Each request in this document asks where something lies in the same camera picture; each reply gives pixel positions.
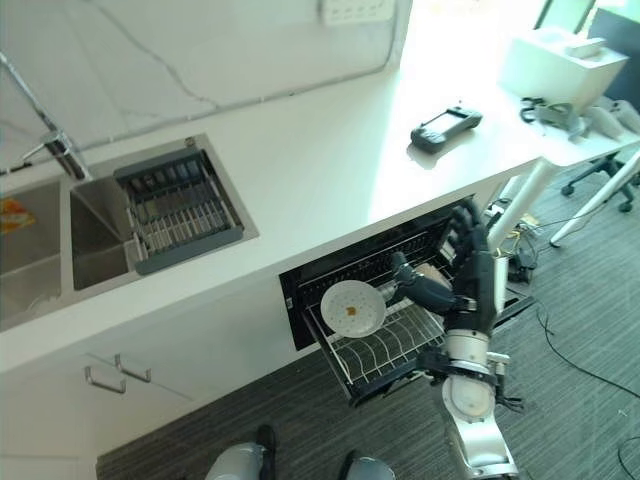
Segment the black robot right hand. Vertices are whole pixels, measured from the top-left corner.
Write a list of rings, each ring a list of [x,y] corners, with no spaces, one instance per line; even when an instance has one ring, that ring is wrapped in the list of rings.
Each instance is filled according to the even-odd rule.
[[[447,330],[473,330],[490,335],[497,318],[495,260],[488,246],[486,227],[473,201],[466,199],[452,210],[447,241],[454,249],[451,286],[419,273],[405,254],[398,251],[391,255],[396,285],[392,300],[407,298],[441,316]]]

